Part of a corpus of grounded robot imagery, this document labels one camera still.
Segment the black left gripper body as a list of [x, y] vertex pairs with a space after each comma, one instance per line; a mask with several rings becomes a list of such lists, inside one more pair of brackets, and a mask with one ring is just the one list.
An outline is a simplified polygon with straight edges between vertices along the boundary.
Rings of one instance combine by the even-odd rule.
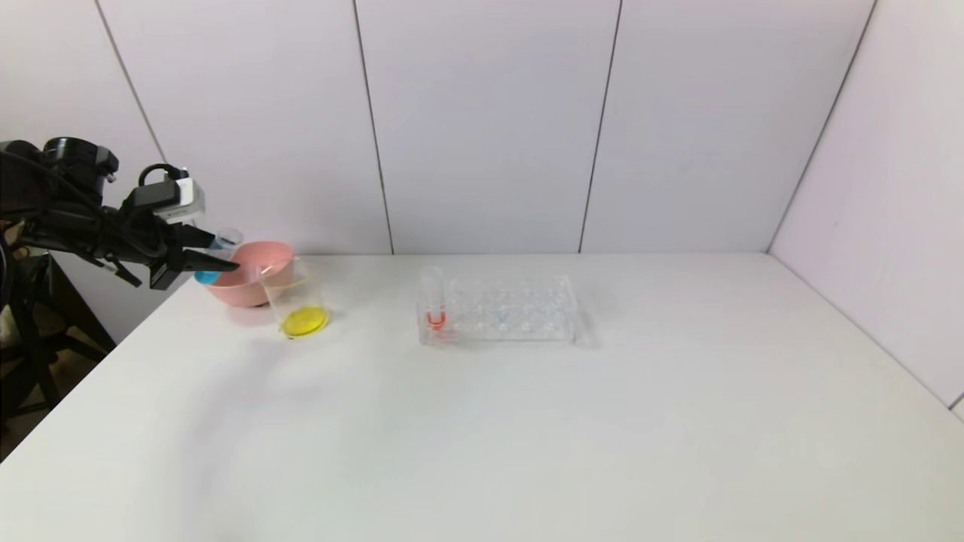
[[135, 288], [142, 280], [130, 267], [148, 268], [149, 288], [165, 291], [184, 263], [182, 228], [171, 225], [153, 209], [103, 207], [102, 261], [111, 273]]

